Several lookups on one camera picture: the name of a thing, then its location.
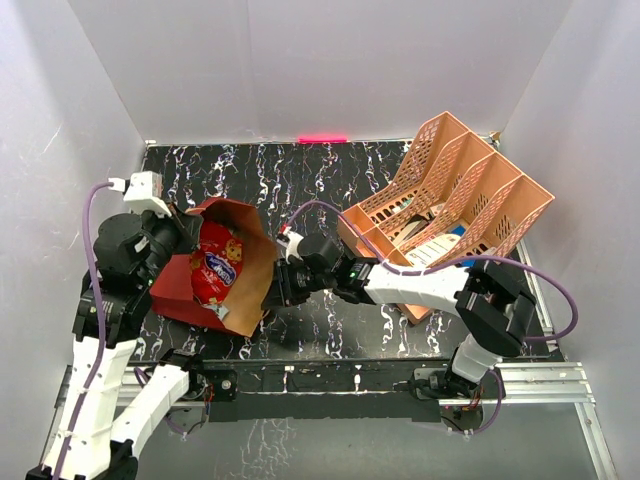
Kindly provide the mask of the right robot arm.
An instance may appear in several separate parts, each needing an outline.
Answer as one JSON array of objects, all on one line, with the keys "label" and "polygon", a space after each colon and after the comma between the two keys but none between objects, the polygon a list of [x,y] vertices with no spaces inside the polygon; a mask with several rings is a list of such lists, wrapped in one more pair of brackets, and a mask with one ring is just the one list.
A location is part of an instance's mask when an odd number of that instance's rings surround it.
[{"label": "right robot arm", "polygon": [[414,382],[427,397],[474,398],[485,374],[520,355],[535,313],[535,297],[491,260],[415,273],[372,257],[355,257],[322,234],[281,234],[285,254],[274,263],[265,310],[306,302],[329,289],[352,304],[411,304],[460,318],[469,333],[444,371]]}]

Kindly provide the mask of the pink plastic file organizer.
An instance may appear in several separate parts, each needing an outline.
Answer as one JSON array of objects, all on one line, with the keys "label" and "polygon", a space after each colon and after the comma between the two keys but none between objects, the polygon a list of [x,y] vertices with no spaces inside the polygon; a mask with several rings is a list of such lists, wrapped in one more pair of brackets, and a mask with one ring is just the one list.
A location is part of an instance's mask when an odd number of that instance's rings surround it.
[{"label": "pink plastic file organizer", "polygon": [[440,234],[460,236],[444,259],[505,257],[554,197],[450,112],[427,120],[389,185],[338,220],[356,255],[405,254]]}]

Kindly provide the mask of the red cookie snack bag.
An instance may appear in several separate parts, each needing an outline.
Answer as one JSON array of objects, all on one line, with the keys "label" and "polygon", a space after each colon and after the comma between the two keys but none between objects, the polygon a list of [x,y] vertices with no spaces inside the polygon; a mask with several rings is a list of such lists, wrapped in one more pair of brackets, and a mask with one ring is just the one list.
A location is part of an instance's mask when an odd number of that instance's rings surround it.
[{"label": "red cookie snack bag", "polygon": [[194,300],[222,321],[229,313],[224,302],[243,268],[244,242],[234,228],[206,221],[199,248],[190,255]]}]

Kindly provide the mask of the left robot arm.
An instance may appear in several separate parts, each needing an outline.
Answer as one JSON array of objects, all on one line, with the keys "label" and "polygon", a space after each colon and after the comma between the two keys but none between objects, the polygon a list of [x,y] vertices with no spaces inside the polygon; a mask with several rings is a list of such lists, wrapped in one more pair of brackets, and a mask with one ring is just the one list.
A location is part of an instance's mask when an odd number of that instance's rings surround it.
[{"label": "left robot arm", "polygon": [[104,220],[88,247],[89,269],[72,328],[73,364],[58,430],[29,479],[133,479],[144,446],[182,397],[207,376],[194,354],[170,350],[122,412],[129,360],[151,309],[151,288],[170,260],[198,245],[203,219],[169,205]]}]

